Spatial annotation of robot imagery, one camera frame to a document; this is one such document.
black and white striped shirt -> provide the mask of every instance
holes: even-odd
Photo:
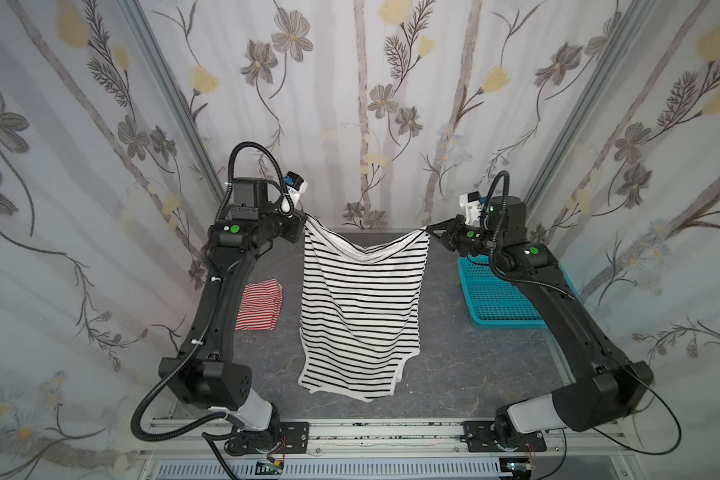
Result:
[[[370,402],[394,394],[419,354],[418,299],[429,235],[362,247],[308,218],[298,384]]]

